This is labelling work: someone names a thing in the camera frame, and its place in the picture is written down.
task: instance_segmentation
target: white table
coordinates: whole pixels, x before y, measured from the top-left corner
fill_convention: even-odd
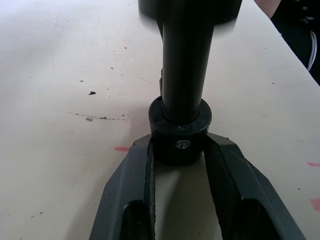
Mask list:
[[[320,88],[253,0],[233,32],[217,32],[210,132],[237,143],[318,240],[320,167],[307,162],[320,163]],[[0,239],[88,239],[126,155],[114,148],[150,132],[161,67],[160,35],[135,0],[0,3]],[[203,161],[156,181],[157,240],[221,239]]]

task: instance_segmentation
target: black cylindrical tube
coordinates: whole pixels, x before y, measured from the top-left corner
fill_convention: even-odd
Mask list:
[[[162,114],[177,125],[199,115],[214,29],[205,4],[186,2],[172,6],[163,23]]]

